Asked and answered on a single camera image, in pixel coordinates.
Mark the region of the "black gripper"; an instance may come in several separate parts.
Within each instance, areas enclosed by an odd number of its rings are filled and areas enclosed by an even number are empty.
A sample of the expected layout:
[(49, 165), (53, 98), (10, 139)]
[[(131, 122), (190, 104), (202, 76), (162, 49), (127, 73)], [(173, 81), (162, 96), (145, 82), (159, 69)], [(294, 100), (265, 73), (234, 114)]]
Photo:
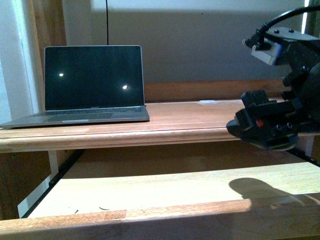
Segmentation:
[(320, 42), (294, 41), (285, 60), (292, 72), (283, 80), (283, 101), (269, 100), (264, 90), (242, 94), (244, 108), (226, 125), (228, 132), (260, 149), (286, 151), (298, 135), (320, 132)]

